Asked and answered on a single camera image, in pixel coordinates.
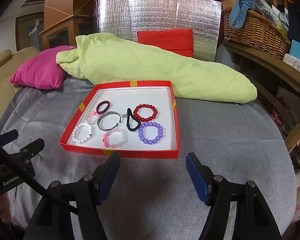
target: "magenta cushion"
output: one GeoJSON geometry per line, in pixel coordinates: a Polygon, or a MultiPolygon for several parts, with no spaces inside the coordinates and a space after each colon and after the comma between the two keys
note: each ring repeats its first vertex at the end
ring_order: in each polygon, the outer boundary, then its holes
{"type": "Polygon", "coordinates": [[[75,48],[76,46],[59,46],[40,52],[24,62],[9,82],[39,89],[60,87],[66,72],[56,63],[56,55],[60,51],[75,48]]]}

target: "screw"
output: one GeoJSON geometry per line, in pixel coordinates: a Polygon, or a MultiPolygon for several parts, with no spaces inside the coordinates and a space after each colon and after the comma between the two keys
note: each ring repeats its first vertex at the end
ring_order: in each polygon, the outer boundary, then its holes
{"type": "Polygon", "coordinates": [[[55,181],[51,182],[50,186],[57,187],[57,186],[59,186],[59,183],[60,183],[59,181],[55,180],[55,181]]]}
{"type": "Polygon", "coordinates": [[[253,180],[249,180],[248,185],[251,187],[254,187],[256,185],[256,183],[253,180]]]}
{"type": "Polygon", "coordinates": [[[221,175],[216,175],[213,177],[216,181],[222,181],[223,180],[223,177],[221,175]]]}
{"type": "Polygon", "coordinates": [[[92,179],[93,179],[93,176],[92,176],[91,174],[88,174],[88,175],[84,176],[83,179],[84,179],[85,181],[92,180],[92,179]]]}

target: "green pillow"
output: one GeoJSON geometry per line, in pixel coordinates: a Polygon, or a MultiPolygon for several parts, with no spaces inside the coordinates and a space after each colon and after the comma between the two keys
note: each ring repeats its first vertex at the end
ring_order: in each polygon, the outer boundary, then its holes
{"type": "Polygon", "coordinates": [[[119,39],[111,33],[77,36],[77,49],[57,54],[70,75],[93,84],[169,80],[176,97],[247,103],[257,90],[241,73],[216,63],[119,39]]]}

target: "red beaded bracelet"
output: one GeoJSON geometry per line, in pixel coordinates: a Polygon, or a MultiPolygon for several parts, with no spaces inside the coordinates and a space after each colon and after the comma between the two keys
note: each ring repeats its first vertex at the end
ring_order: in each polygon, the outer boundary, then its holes
{"type": "Polygon", "coordinates": [[[134,109],[134,111],[133,111],[133,116],[135,118],[137,118],[138,120],[140,120],[141,122],[149,122],[149,121],[155,119],[156,116],[157,116],[157,114],[158,114],[158,111],[157,111],[157,109],[153,105],[146,105],[146,104],[138,105],[136,107],[136,109],[134,109]],[[143,108],[143,107],[152,109],[153,110],[153,115],[149,116],[148,118],[143,118],[140,115],[138,115],[139,109],[143,108]]]}

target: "reflective foil sheet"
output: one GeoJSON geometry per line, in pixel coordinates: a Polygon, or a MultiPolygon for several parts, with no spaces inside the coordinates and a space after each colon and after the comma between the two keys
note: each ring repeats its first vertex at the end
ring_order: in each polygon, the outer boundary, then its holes
{"type": "Polygon", "coordinates": [[[138,41],[137,31],[189,28],[194,58],[214,61],[221,2],[212,0],[98,0],[97,32],[138,41]]]}

